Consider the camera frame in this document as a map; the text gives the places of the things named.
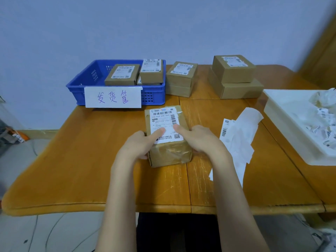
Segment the white wall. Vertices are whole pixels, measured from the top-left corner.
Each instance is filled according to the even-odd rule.
[[[297,70],[335,7],[336,0],[2,0],[3,106],[26,129],[60,128],[76,105],[65,85],[94,59],[210,64],[214,55],[242,54]]]

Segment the handwritten sign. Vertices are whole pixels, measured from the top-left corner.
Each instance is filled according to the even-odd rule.
[[[85,87],[87,108],[141,108],[142,87]]]

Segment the tiled floor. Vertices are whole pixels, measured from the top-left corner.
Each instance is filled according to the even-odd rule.
[[[15,178],[35,159],[48,140],[13,145],[0,156],[0,198]],[[0,214],[2,252],[91,252],[95,249],[103,212],[57,213],[11,217]],[[313,252],[318,244],[298,216],[257,216],[258,226],[272,252]]]

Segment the crumpled paper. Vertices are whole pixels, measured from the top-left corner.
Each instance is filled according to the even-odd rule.
[[[336,90],[319,91],[308,101],[292,101],[284,109],[294,114],[315,138],[336,149]]]
[[[253,108],[245,108],[237,120],[224,119],[219,139],[224,143],[233,158],[239,182],[243,186],[246,163],[250,163],[254,149],[251,146],[262,114]],[[212,170],[209,175],[213,180]]]

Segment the wooden table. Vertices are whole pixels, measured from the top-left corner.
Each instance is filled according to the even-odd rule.
[[[247,106],[262,111],[265,102],[264,96],[258,101],[218,99],[207,82],[209,67],[199,66],[190,98],[167,95],[166,105],[180,104],[189,127],[201,124],[219,136],[223,118],[236,119]],[[266,88],[313,88],[278,65],[258,66],[256,77]],[[142,110],[77,106],[44,152],[7,191],[3,198],[5,212],[22,216],[103,211],[114,157],[129,135],[145,131],[144,109],[151,108],[155,106]],[[319,167],[303,165],[262,114],[264,119],[252,143],[255,152],[244,176],[244,193],[252,212],[324,212],[322,201],[330,202],[329,206],[336,204],[332,200],[336,171],[330,167],[326,175],[318,171]],[[215,213],[213,184],[208,178],[210,170],[210,162],[203,154],[194,155],[184,165],[153,169],[148,161],[138,161],[134,168],[137,211]]]

